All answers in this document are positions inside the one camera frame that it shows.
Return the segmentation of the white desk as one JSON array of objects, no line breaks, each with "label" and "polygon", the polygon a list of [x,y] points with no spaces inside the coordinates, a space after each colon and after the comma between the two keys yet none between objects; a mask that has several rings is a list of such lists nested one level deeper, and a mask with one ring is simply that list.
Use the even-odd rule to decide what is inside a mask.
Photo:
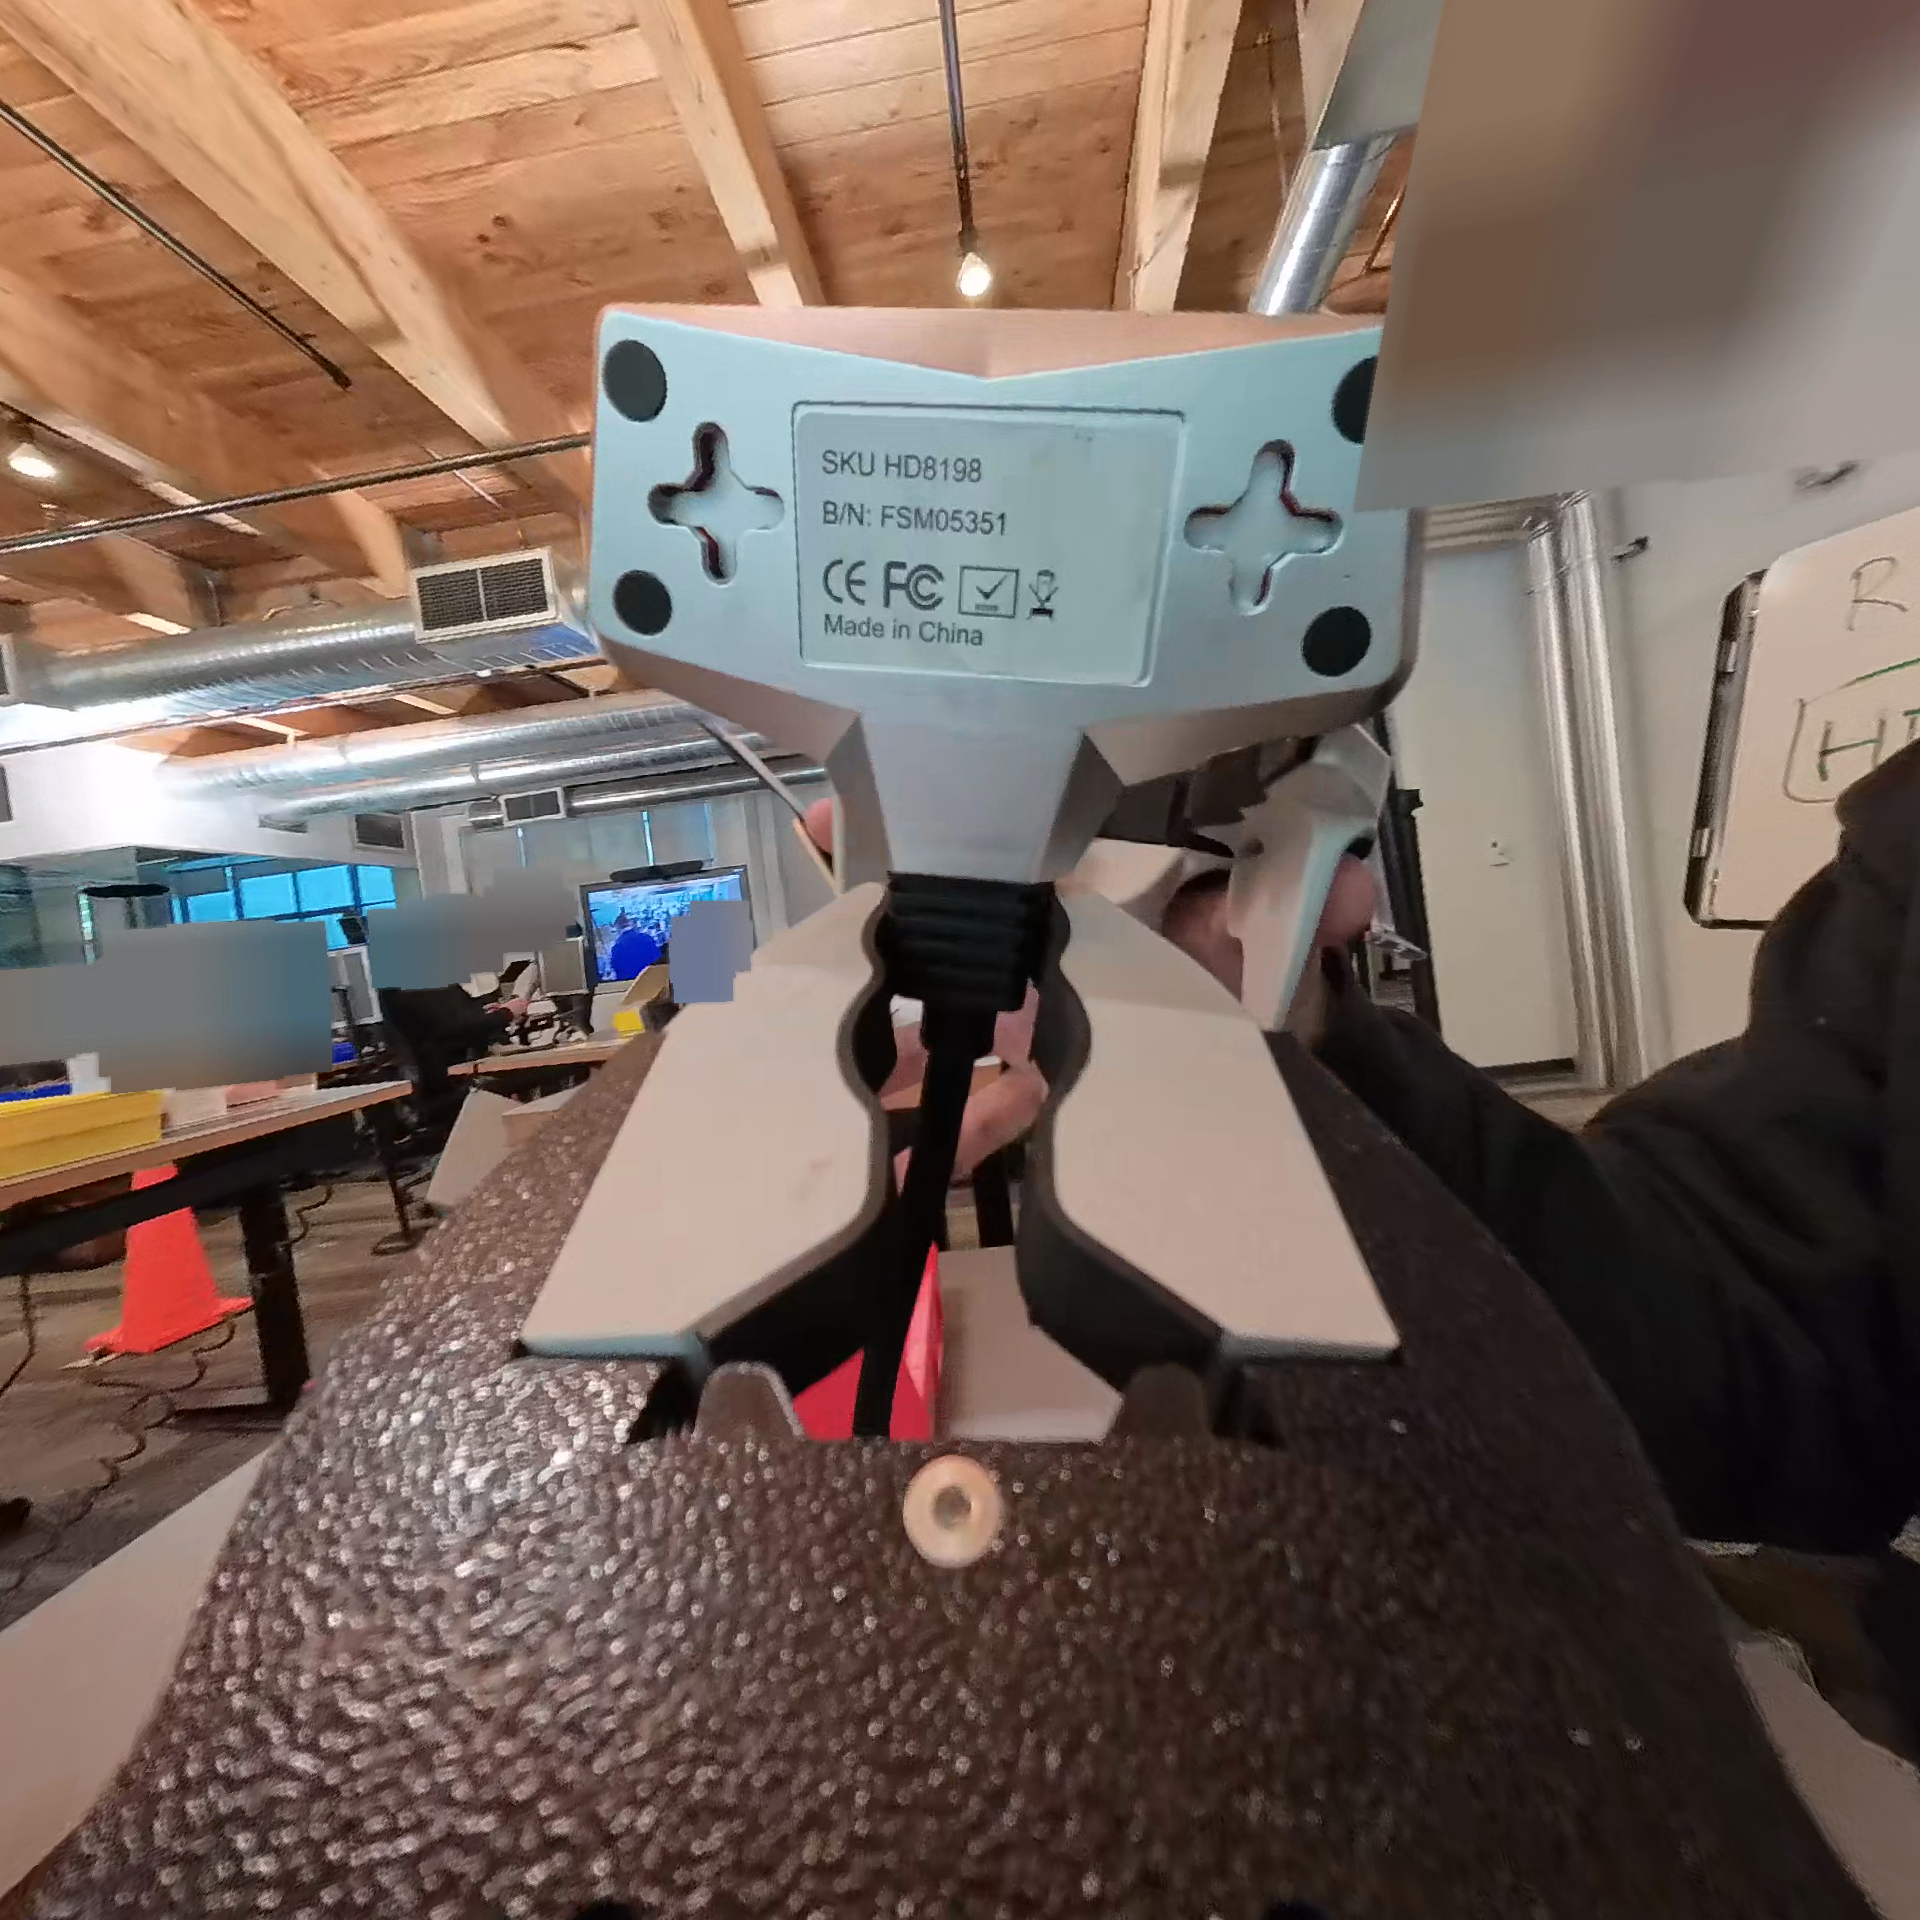
[{"label": "white desk", "polygon": [[[1117,1392],[1019,1306],[1008,1250],[942,1268],[957,1437],[1096,1437]],[[266,1454],[2,1629],[2,1917],[131,1754]],[[1798,1645],[1720,1603],[1742,1680],[1817,1824],[1880,1917],[1918,1917],[1918,1770],[1865,1740]]]}]

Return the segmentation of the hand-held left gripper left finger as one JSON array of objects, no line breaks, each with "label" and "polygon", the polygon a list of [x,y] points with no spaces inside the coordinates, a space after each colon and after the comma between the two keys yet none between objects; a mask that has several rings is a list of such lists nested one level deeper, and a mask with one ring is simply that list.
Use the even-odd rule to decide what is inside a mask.
[{"label": "hand-held left gripper left finger", "polygon": [[856,886],[661,1035],[525,1356],[836,1370],[858,1352],[891,1200],[881,914],[885,887]]}]

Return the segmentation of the orange traffic cone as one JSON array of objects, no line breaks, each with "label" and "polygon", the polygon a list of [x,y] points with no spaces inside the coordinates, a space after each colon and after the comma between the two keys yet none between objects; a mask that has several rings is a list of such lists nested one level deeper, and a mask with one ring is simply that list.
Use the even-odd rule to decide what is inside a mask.
[{"label": "orange traffic cone", "polygon": [[247,1296],[223,1293],[194,1208],[127,1228],[121,1318],[87,1336],[86,1357],[144,1357],[252,1313]]}]

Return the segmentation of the whiteboard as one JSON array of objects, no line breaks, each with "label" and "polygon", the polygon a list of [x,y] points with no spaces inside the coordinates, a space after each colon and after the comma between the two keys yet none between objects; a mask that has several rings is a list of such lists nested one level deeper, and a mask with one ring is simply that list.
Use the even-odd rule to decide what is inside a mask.
[{"label": "whiteboard", "polygon": [[1780,555],[1720,609],[1691,814],[1694,923],[1765,927],[1838,846],[1838,800],[1918,742],[1918,511]]}]

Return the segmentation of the person's right forearm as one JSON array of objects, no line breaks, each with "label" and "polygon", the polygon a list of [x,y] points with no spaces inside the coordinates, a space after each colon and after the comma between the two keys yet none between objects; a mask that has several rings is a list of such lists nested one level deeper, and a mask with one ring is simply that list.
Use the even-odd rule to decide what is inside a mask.
[{"label": "person's right forearm", "polygon": [[1875,1553],[1918,1521],[1913,745],[1846,788],[1744,1032],[1581,1131],[1373,1005],[1332,935],[1305,1032],[1552,1299],[1691,1539]]}]

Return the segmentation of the wooden top office desk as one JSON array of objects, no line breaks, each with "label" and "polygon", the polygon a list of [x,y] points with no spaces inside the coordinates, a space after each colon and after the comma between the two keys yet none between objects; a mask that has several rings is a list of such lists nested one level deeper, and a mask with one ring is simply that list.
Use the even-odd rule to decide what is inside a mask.
[{"label": "wooden top office desk", "polygon": [[185,1388],[173,1399],[179,1423],[266,1429],[283,1419],[307,1382],[309,1356],[287,1190],[295,1174],[319,1174],[355,1163],[372,1135],[380,1168],[394,1182],[394,1121],[407,1081],[283,1090],[242,1114],[224,1114],[121,1154],[23,1171],[2,1182],[2,1280],[106,1234],[150,1223],[170,1210],[232,1205],[252,1283],[257,1388]]}]

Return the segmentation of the hanging light bulb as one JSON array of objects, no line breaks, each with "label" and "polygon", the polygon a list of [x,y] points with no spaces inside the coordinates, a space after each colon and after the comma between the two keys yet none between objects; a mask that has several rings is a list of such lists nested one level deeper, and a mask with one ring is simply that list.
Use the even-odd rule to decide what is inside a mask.
[{"label": "hanging light bulb", "polygon": [[945,98],[946,98],[946,142],[955,164],[955,200],[957,200],[957,294],[962,299],[985,299],[996,275],[981,248],[975,208],[974,208],[974,155],[968,142],[968,92],[962,92],[962,53],[957,43],[957,2],[935,2],[942,24],[945,57]]}]

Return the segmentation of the television screen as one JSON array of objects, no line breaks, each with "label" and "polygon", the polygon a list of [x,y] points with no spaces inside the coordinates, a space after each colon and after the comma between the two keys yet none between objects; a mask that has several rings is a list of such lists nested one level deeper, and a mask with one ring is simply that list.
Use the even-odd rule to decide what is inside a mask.
[{"label": "television screen", "polygon": [[623,985],[670,957],[673,927],[700,902],[752,902],[746,865],[670,861],[584,883],[580,935],[595,985]]}]

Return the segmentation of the white vent grille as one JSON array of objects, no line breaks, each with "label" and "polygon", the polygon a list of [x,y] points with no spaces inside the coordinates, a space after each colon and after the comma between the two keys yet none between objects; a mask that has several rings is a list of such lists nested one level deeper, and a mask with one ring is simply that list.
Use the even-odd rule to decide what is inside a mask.
[{"label": "white vent grille", "polygon": [[566,617],[566,568],[551,548],[518,548],[407,570],[417,640],[444,646],[551,626]]}]

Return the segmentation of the red plastic bin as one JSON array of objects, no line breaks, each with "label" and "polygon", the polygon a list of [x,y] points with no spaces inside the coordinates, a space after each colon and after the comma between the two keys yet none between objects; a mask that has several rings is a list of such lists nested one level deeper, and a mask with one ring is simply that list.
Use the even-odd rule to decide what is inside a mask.
[{"label": "red plastic bin", "polygon": [[[825,1377],[793,1399],[804,1437],[843,1442],[856,1432],[863,1352],[848,1356]],[[924,1262],[921,1293],[906,1333],[898,1382],[891,1393],[888,1441],[927,1442],[938,1429],[945,1385],[945,1291],[942,1247]]]}]

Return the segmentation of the person's right hand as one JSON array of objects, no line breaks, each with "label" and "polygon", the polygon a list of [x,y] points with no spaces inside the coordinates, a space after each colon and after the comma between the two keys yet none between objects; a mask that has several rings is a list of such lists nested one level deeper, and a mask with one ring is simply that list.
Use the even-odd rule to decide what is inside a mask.
[{"label": "person's right hand", "polygon": [[[1374,927],[1374,918],[1379,883],[1360,857],[1344,853],[1312,938],[1312,961],[1282,1019],[1290,1037],[1305,1049],[1324,1044],[1336,995],[1344,994],[1348,951]],[[1225,875],[1200,875],[1180,886],[1164,909],[1159,931],[1238,995],[1242,945],[1228,927]],[[998,1061],[998,1079],[968,1097],[949,1182],[968,1182],[981,1163],[1019,1142],[1041,1114],[1048,1089],[1033,1065],[1036,1014],[1039,988],[1028,988],[1016,1013],[996,1019],[996,1037],[982,1056]]]}]

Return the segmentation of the HDMI switch box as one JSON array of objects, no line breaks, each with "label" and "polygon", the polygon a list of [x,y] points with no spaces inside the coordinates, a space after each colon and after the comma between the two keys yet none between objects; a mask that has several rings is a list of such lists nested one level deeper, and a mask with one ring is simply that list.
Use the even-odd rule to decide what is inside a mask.
[{"label": "HDMI switch box", "polygon": [[1121,789],[1373,722],[1414,534],[1344,316],[610,303],[609,661],[830,775],[843,887],[1069,875]]}]

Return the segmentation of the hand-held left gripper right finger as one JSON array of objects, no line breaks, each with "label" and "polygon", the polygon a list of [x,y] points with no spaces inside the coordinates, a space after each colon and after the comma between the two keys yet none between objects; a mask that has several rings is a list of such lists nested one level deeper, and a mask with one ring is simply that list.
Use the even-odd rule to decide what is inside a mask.
[{"label": "hand-held left gripper right finger", "polygon": [[1380,1363],[1400,1339],[1261,1024],[1071,890],[1033,1053],[1019,1286],[1078,1363]]}]

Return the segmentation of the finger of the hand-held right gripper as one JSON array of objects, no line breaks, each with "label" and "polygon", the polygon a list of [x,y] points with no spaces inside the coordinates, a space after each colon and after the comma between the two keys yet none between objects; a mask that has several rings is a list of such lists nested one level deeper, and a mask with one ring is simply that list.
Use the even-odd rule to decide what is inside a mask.
[{"label": "finger of the hand-held right gripper", "polygon": [[1392,755],[1373,733],[1332,733],[1242,817],[1228,931],[1242,946],[1242,1005],[1281,1032],[1317,955],[1340,861],[1373,853]]},{"label": "finger of the hand-held right gripper", "polygon": [[1164,939],[1238,939],[1228,923],[1232,859],[1213,846],[1140,846],[1101,836],[1071,869],[1071,897],[1113,903]]}]

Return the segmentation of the silver wall pipe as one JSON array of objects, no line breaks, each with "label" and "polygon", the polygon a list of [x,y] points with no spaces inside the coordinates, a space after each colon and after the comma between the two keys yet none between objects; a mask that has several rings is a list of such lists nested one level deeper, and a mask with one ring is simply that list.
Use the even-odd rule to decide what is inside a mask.
[{"label": "silver wall pipe", "polygon": [[1654,1043],[1606,563],[1594,494],[1538,504],[1524,529],[1524,587],[1563,875],[1575,1081],[1597,1097],[1644,1079]]}]

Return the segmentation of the yellow plastic bin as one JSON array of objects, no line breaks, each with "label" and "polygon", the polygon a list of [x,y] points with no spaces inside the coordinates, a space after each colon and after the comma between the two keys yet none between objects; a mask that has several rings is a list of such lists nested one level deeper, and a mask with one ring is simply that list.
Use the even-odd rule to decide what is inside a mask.
[{"label": "yellow plastic bin", "polygon": [[165,1090],[23,1090],[2,1097],[2,1182],[111,1160],[165,1135]]}]

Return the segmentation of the silver ventilation duct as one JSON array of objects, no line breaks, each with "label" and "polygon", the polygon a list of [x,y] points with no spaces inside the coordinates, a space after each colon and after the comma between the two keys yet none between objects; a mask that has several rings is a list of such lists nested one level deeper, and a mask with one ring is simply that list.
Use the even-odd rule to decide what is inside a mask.
[{"label": "silver ventilation duct", "polygon": [[1374,132],[1360,142],[1311,147],[1295,160],[1247,296],[1250,312],[1301,316],[1329,299],[1380,170],[1409,134]]},{"label": "silver ventilation duct", "polygon": [[407,599],[283,610],[191,634],[60,651],[2,636],[7,709],[106,709],[218,686],[359,672],[372,684],[427,671],[476,672],[595,661],[598,640],[562,604],[505,623],[427,631]]},{"label": "silver ventilation duct", "polygon": [[412,814],[623,775],[663,777],[757,764],[824,764],[824,749],[799,749],[686,702],[634,691],[165,760],[157,788],[175,802],[232,802],[280,828],[334,814]]}]

